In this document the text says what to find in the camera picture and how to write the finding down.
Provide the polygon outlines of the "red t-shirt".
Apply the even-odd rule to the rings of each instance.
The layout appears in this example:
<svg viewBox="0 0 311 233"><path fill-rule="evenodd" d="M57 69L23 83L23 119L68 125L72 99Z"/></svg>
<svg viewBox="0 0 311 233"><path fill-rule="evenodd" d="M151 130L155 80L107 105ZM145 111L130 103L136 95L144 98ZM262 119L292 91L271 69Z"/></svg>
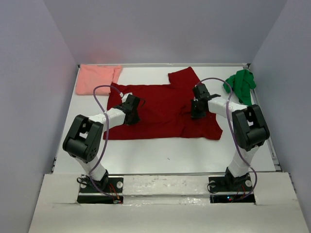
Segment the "red t-shirt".
<svg viewBox="0 0 311 233"><path fill-rule="evenodd" d="M163 85L120 85L113 83L107 103L110 109L120 104L119 93L132 93L142 98L144 105L138 109L140 121L134 125L113 127L104 138L110 140L136 140L154 138L206 138L219 140L223 133L216 115L207 113L204 118L191 118L192 88L199 78L192 69L169 73L169 84Z"/></svg>

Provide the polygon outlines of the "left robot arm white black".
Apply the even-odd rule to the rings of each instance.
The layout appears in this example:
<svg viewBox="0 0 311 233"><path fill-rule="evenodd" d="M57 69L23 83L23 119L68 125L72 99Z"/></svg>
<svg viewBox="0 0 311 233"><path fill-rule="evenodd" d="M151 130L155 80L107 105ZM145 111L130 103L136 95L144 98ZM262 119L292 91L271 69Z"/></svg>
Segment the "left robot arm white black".
<svg viewBox="0 0 311 233"><path fill-rule="evenodd" d="M103 193L108 185L108 171L101 164L107 146L109 130L121 125L133 125L140 121L138 107L141 98L132 93L123 95L121 104L104 111L102 114L86 117L77 115L63 142L63 150L74 158L86 173L82 180L94 190ZM101 155L100 143L105 135Z"/></svg>

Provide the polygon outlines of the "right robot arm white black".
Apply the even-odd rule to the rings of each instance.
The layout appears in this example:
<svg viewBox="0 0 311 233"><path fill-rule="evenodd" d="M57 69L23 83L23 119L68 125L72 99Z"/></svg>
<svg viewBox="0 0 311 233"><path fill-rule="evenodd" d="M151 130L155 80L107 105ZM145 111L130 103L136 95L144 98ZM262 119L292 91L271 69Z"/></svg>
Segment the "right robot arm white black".
<svg viewBox="0 0 311 233"><path fill-rule="evenodd" d="M246 106L218 94L212 95L203 83L197 84L192 91L194 98L191 100L191 117L200 119L208 113L225 117L236 147L225 175L209 179L209 192L240 192L244 189L251 193L255 185L249 174L253 170L251 162L259 147L270 137L261 108L256 104Z"/></svg>

